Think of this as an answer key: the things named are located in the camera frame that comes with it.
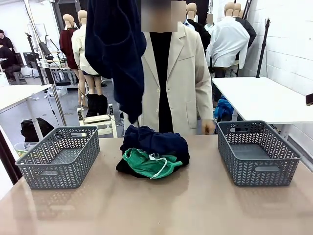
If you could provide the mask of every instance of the white drawstring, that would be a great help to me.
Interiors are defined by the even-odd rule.
[[[153,179],[153,178],[155,178],[155,177],[157,177],[157,176],[163,171],[163,169],[166,167],[166,164],[167,164],[166,158],[155,158],[155,157],[153,157],[153,155],[155,155],[155,154],[153,153],[153,154],[150,154],[150,155],[149,155],[150,160],[152,160],[152,161],[165,160],[165,164],[164,164],[164,166],[161,168],[161,170],[158,171],[157,174],[154,174],[154,175],[150,178],[150,180]]]

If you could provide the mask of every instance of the gray plastic basket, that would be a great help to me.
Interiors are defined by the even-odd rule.
[[[301,154],[263,121],[219,122],[219,152],[237,186],[288,186]]]
[[[16,161],[31,189],[78,188],[100,147],[97,127],[59,127]]]

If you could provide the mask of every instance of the black bag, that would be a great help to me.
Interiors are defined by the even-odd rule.
[[[43,137],[45,137],[50,131],[54,129],[53,126],[50,125],[49,122],[46,120],[43,120],[42,118],[37,118],[40,130],[43,134]],[[34,124],[32,120],[24,120],[21,122],[21,134],[25,137],[25,143],[30,142],[39,142]]]

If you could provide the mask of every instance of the maroon sweater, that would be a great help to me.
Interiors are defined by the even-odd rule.
[[[73,47],[72,47],[72,36],[74,29],[70,28],[69,30],[63,30],[60,33],[60,49],[67,57],[67,65],[70,69],[76,70],[78,66],[74,59]]]

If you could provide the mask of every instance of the green cloth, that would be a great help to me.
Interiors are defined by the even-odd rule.
[[[123,158],[128,165],[138,174],[152,178],[157,174],[165,164],[165,160],[154,161],[150,160],[149,154],[143,150],[130,148],[123,154]],[[174,167],[182,165],[182,162],[176,162],[177,157],[173,155],[162,155],[155,158],[166,158],[167,164],[161,173],[153,177],[153,179],[160,179],[173,173]]]

